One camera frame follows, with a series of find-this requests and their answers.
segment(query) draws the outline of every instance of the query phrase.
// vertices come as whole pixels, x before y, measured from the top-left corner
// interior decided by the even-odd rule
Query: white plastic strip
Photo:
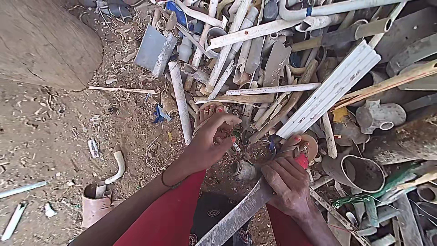
[[[33,190],[33,189],[42,187],[42,186],[44,186],[46,184],[47,184],[47,181],[41,181],[41,182],[38,182],[38,183],[34,183],[34,184],[30,184],[30,185],[25,185],[25,186],[22,186],[22,187],[19,187],[19,188],[15,188],[13,190],[7,190],[7,191],[4,191],[4,192],[0,193],[0,199],[4,198],[4,197],[15,195],[15,194],[18,194],[18,193],[21,193],[21,192],[25,192],[25,191],[28,191],[28,190]]]
[[[317,89],[321,83],[309,83],[309,84],[293,84],[293,85],[281,85],[271,87],[260,87],[255,89],[240,89],[226,91],[224,96],[237,96],[237,95],[253,95],[253,94],[265,94],[276,92],[289,92],[289,91],[310,91]]]
[[[381,57],[363,40],[276,134],[288,139],[308,130],[380,60]]]
[[[27,204],[25,202],[20,202],[20,204],[17,206],[15,212],[12,214],[12,217],[10,218],[9,223],[6,226],[6,229],[3,232],[3,235],[1,236],[1,241],[6,241],[10,237],[12,237],[12,234],[14,233],[15,228],[17,228],[18,222],[20,221],[20,218],[23,215],[26,206]]]

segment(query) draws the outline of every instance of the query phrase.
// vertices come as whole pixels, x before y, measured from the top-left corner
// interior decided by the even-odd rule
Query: blade
[[[196,246],[221,246],[273,196],[273,189],[261,177],[247,196],[203,236]]]

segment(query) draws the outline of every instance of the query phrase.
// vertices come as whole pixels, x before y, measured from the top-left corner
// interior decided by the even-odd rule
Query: red handle
[[[305,154],[300,154],[298,157],[294,158],[294,160],[299,163],[299,165],[303,168],[308,167],[308,157],[305,156]]]

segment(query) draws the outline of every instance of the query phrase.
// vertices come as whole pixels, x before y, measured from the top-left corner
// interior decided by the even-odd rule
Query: pipe fitting
[[[385,183],[382,168],[370,159],[349,155],[350,150],[348,148],[338,154],[336,159],[325,156],[322,160],[323,170],[344,185],[368,193],[380,191]]]
[[[400,105],[395,103],[380,105],[379,103],[380,100],[366,100],[364,106],[357,109],[357,122],[362,133],[372,134],[376,128],[389,130],[405,122],[406,112]]]
[[[188,39],[188,37],[182,38],[182,43],[177,47],[177,51],[179,52],[179,60],[188,62],[190,59],[193,43]]]
[[[231,165],[231,172],[237,181],[251,180],[257,175],[255,167],[243,160],[233,162]]]
[[[437,186],[424,184],[417,187],[419,197],[429,203],[437,204]]]

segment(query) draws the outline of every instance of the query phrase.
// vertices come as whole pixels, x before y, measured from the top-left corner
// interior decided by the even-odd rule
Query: blue plastic
[[[184,27],[187,26],[187,19],[185,18],[185,14],[182,11],[182,9],[180,9],[175,2],[167,2],[167,4],[165,5],[165,8],[171,11],[176,12],[176,19],[177,22],[179,22],[179,24],[183,25]]]

